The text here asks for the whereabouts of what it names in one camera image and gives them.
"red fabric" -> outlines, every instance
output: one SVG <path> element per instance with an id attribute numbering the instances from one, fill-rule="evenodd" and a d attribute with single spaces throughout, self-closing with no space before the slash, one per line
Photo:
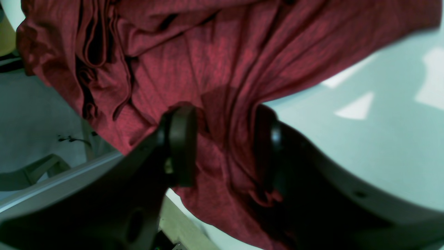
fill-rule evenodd
<path id="1" fill-rule="evenodd" d="M 197 106 L 197 185 L 175 190 L 185 207 L 251 245 L 291 249 L 281 198 L 255 169 L 256 106 L 441 18 L 441 0 L 294 2 L 22 0 L 17 47 L 27 73 L 124 154 L 168 109 Z"/>

